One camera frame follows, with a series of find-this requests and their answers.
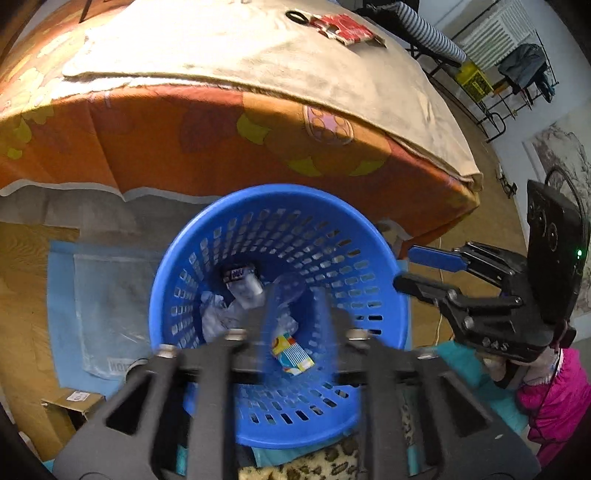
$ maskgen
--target white radiator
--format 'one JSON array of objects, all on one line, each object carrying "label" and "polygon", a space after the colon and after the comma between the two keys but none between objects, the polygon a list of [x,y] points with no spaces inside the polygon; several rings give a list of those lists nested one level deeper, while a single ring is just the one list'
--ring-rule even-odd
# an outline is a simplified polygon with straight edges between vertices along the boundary
[{"label": "white radiator", "polygon": [[497,65],[535,28],[519,0],[501,2],[493,13],[465,38],[456,41],[481,70]]}]

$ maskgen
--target cream blanket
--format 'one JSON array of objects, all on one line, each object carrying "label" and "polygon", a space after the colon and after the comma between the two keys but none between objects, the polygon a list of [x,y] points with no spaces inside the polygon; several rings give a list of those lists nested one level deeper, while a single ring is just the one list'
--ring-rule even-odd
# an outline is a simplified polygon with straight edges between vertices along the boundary
[{"label": "cream blanket", "polygon": [[90,30],[63,70],[69,80],[142,76],[225,82],[353,115],[479,190],[457,122],[419,64],[387,48],[345,47],[285,17],[288,9],[347,13],[325,0],[135,0]]}]

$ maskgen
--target magenta clothing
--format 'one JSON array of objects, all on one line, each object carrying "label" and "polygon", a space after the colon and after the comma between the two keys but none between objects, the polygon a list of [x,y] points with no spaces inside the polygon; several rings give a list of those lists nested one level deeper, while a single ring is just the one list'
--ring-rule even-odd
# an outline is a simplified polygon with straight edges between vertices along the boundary
[{"label": "magenta clothing", "polygon": [[[530,415],[528,438],[541,444],[537,457],[542,467],[548,465],[570,439],[591,404],[591,385],[579,361],[579,352],[570,348],[562,351],[562,367],[550,386],[548,397],[538,416]],[[528,411],[535,412],[547,391],[548,384],[524,385],[518,390],[517,398]],[[547,440],[559,443],[547,443]]]}]

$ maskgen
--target black ring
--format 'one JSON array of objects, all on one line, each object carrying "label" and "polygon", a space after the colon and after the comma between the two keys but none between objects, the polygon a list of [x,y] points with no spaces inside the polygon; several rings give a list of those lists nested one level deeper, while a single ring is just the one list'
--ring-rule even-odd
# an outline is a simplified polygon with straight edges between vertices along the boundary
[{"label": "black ring", "polygon": [[288,10],[285,12],[285,16],[292,22],[299,23],[300,25],[308,25],[310,23],[308,18],[302,12],[298,12],[297,10]]}]

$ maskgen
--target laundry basket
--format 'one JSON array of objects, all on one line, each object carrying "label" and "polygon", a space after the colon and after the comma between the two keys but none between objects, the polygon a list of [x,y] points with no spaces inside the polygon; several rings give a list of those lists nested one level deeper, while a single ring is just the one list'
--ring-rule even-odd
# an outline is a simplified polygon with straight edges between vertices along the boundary
[{"label": "laundry basket", "polygon": [[[180,232],[158,269],[150,300],[152,347],[195,348],[204,343],[200,295],[228,297],[220,266],[251,262],[264,281],[297,272],[309,287],[326,287],[355,325],[389,346],[403,348],[408,327],[405,298],[392,280],[399,272],[388,244],[351,205],[296,185],[264,185],[232,193],[199,213]],[[306,295],[292,305],[296,341],[314,358],[322,346]],[[297,377],[281,370],[264,385],[236,387],[237,442],[293,448],[334,438],[352,428],[359,391],[326,382],[318,369]]]}]

